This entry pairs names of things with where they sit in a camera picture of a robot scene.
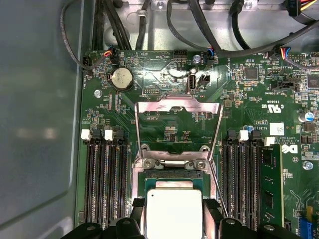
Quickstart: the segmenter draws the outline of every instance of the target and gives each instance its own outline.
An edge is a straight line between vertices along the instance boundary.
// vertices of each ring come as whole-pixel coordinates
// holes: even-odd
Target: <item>chip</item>
[[[224,106],[226,108],[232,108],[233,102],[231,100],[224,100]]]
[[[273,164],[271,150],[264,150],[264,164],[269,166]]]
[[[317,125],[315,123],[303,123],[304,132],[315,132]]]
[[[258,79],[258,70],[256,67],[246,67],[245,76],[247,80],[257,80]]]
[[[319,75],[308,75],[308,88],[319,88]]]
[[[265,192],[265,204],[270,208],[274,207],[273,195],[267,191]]]

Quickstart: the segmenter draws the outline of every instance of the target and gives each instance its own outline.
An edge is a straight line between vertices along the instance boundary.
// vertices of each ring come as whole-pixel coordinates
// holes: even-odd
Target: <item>capacitor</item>
[[[302,123],[314,121],[315,116],[312,112],[301,113],[298,117],[299,121]]]
[[[110,80],[118,91],[127,91],[134,84],[133,74],[125,67],[116,69],[110,76]]]
[[[243,130],[247,130],[251,133],[254,130],[254,127],[252,125],[244,125]]]

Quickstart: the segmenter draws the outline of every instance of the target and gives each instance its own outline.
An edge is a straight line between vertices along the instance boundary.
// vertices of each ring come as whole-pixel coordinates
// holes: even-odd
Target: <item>dell logo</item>
[[[298,153],[298,145],[292,144],[292,145],[286,145],[284,144],[282,146],[282,152],[283,153]]]

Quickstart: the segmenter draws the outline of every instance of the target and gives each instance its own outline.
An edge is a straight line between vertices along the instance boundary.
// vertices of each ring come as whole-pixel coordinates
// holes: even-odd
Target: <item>white label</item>
[[[270,135],[284,136],[285,124],[284,123],[269,123]]]
[[[292,145],[284,144],[281,149],[283,153],[298,153],[298,145],[296,144],[292,144]]]

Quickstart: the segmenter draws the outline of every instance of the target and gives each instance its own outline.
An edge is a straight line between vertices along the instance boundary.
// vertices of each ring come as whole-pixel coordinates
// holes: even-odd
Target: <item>usb port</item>
[[[195,75],[189,75],[188,76],[188,88],[190,90],[196,89],[196,76]]]

